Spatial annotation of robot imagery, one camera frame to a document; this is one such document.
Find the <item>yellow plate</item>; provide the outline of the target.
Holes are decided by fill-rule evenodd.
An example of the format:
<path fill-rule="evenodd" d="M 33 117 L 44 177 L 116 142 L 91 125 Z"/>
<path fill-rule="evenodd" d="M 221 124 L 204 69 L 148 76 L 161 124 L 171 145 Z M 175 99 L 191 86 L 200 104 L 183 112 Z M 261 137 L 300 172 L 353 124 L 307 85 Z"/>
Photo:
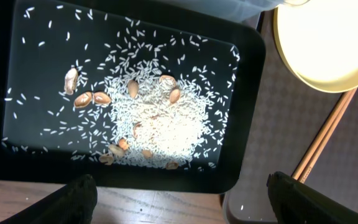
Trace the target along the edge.
<path fill-rule="evenodd" d="M 273 33 L 284 64 L 306 85 L 326 93 L 358 87 L 358 1 L 281 4 Z"/>

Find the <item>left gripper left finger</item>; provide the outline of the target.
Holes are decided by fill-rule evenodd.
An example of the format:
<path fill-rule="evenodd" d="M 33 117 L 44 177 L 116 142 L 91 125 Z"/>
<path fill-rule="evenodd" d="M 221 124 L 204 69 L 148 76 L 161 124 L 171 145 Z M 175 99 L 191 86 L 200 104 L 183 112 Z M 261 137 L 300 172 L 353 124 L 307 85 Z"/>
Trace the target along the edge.
<path fill-rule="evenodd" d="M 91 175 L 86 174 L 2 222 L 89 224 L 97 201 L 96 182 Z"/>

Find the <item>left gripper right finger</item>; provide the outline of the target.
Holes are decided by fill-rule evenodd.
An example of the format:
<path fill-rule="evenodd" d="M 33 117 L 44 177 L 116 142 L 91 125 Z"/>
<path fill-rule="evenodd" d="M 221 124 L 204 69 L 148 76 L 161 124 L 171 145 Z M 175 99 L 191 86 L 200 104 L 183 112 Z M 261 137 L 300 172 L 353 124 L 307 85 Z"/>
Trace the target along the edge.
<path fill-rule="evenodd" d="M 278 223 L 358 224 L 358 213 L 283 172 L 268 176 L 268 197 Z"/>

